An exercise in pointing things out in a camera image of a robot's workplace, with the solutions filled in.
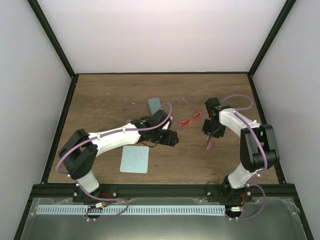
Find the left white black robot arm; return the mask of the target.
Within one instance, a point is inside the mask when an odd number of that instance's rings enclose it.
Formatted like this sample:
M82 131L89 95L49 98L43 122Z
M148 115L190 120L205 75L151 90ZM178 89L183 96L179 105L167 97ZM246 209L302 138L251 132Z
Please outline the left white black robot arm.
M84 189L85 197L97 202L102 196L102 189L92 171L96 157L119 147L142 142L174 147L179 138L177 132L170 130L171 125L171 117L160 109L152 116L131 120L112 130L87 133L83 128L79 129L59 151L60 161L56 171L63 164L66 174Z

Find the pink sunglasses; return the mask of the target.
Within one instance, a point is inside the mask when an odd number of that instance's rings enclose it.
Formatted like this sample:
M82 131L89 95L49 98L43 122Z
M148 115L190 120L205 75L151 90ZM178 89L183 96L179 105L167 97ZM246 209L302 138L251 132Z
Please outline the pink sunglasses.
M207 137L207 140L206 140L206 149L211 149L213 147L213 140L212 140L213 136L212 135L209 135Z

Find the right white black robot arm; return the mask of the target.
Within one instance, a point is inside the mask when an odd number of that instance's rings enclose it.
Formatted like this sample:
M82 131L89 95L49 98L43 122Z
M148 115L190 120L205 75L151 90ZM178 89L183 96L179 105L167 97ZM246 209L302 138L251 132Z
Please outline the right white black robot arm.
M205 107L208 119L204 121L202 131L208 136L207 146L210 146L212 138L222 138L227 128L240 139L240 164L220 185L223 198L232 202L244 192L252 179L279 162L274 128L240 114L243 108L222 105L217 97L205 101Z

